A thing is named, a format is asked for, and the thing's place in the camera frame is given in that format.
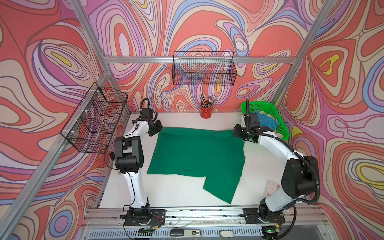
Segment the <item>folded clothing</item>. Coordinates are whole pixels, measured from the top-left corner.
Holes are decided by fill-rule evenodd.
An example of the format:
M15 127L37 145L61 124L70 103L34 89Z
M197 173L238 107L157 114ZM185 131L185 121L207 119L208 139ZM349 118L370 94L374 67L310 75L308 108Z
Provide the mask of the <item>folded clothing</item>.
M260 113L258 110L254 111L259 118L260 126L269 127L272 131L279 125L279 123L273 118L267 116L264 112Z
M243 172L243 148L233 130L165 127L147 173L206 177L203 189L231 203Z

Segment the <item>hanging wire basket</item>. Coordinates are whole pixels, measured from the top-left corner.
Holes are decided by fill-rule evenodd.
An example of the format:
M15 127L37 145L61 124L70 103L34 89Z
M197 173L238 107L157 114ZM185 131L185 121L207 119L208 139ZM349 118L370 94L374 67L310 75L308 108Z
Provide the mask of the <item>hanging wire basket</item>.
M174 85L233 86L237 76L232 51L174 51Z
M127 100L120 90L97 87L71 130L64 135L63 128L61 134L79 152L105 154Z

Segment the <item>laundry basket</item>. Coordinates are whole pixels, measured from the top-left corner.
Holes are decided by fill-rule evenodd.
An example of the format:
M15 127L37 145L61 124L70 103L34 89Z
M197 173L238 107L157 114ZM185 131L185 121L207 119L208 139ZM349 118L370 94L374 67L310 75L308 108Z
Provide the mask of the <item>laundry basket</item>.
M247 103L243 102L240 108L244 114L247 111ZM287 140L289 138L288 129L285 126L283 120L281 119L279 112L276 110L275 106L272 103L264 101L249 102L249 111L253 113L256 110L263 111L275 117L279 122L279 125L277 125L276 127L276 132L283 135L283 137L281 138L282 140Z

